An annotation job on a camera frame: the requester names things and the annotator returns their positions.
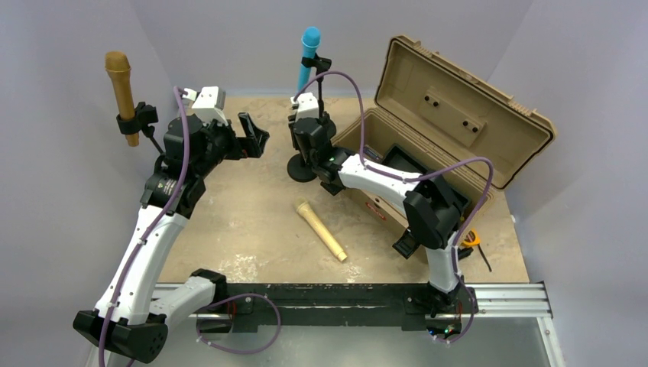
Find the wooden table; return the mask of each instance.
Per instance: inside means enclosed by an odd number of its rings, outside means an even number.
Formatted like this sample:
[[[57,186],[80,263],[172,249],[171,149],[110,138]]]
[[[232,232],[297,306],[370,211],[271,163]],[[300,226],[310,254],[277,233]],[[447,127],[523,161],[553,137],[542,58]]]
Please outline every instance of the wooden table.
[[[374,106],[370,99],[365,108]],[[358,117],[353,98],[327,99],[326,111],[338,132]],[[295,155],[287,127],[288,98],[228,98],[225,114],[237,133],[238,112],[249,112],[268,132],[261,159],[224,161],[206,179],[207,192],[176,240],[160,282],[184,282],[197,268],[225,274],[230,282],[262,283],[408,283],[428,277],[425,252],[409,260],[391,245],[395,236],[344,195],[331,196],[319,181],[297,183],[286,172]],[[338,262],[313,230],[295,213],[304,196],[345,247]],[[473,227],[478,231],[493,272],[475,250],[459,262],[467,282],[528,282],[506,198],[498,194]]]

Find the tan case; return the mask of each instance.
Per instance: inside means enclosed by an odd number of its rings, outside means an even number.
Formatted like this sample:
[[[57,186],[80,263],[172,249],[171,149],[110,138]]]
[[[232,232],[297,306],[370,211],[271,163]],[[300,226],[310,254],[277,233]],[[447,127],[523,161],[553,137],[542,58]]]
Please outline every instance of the tan case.
[[[492,203],[493,190],[505,189],[556,138],[551,121],[535,109],[407,36],[390,40],[374,101],[377,107],[364,115],[364,144],[375,154],[384,157],[397,144],[431,170],[475,156],[493,162],[493,186],[480,212]],[[359,151],[360,118],[333,144]],[[469,213],[484,190],[488,167],[477,162],[443,177],[471,199]],[[380,197],[363,190],[345,194],[395,236],[403,234],[407,219]]]

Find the black stand base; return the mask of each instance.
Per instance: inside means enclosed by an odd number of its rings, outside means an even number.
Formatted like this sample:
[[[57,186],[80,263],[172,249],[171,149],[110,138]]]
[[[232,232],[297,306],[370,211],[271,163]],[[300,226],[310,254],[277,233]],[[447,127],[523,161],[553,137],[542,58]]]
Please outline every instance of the black stand base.
[[[317,178],[310,167],[306,166],[301,154],[295,154],[288,161],[288,176],[297,182],[310,182]]]

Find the tabletop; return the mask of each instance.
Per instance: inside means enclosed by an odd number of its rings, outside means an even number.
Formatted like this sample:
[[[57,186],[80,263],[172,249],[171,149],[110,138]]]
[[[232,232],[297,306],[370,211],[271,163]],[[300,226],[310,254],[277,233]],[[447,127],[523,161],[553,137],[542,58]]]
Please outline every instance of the tabletop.
[[[363,99],[366,109],[374,106]],[[355,98],[325,99],[338,132],[359,115]],[[249,112],[270,133],[260,159],[223,161],[206,178],[207,191],[180,233],[160,275],[160,282],[184,282],[198,268],[225,274],[229,282],[248,283],[412,283],[425,282],[428,268],[422,248],[405,259],[391,246],[397,237],[360,210],[346,195],[331,196],[315,180],[297,183],[286,165],[295,155],[287,127],[287,97],[229,97],[225,114],[237,134],[237,114]],[[335,259],[293,203],[306,198],[322,222],[345,248],[344,263]],[[459,266],[466,281],[528,282],[506,197],[471,226],[491,264],[478,251]]]

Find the white wall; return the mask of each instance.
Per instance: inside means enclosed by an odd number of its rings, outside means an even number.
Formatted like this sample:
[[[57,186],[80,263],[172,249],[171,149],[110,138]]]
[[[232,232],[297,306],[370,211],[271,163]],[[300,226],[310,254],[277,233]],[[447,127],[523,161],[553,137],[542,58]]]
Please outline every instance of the white wall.
[[[507,191],[570,366],[648,365],[648,2],[535,0],[491,82],[556,142]]]
[[[488,78],[531,0],[132,0],[171,82],[219,85],[231,94],[296,92],[301,35],[322,32],[319,54],[374,94],[389,39],[407,34]],[[353,93],[333,76],[326,91]]]
[[[0,365],[80,365],[74,316],[117,268],[156,156],[119,134],[104,53],[127,53],[165,126],[171,85],[127,0],[5,1],[0,49]]]

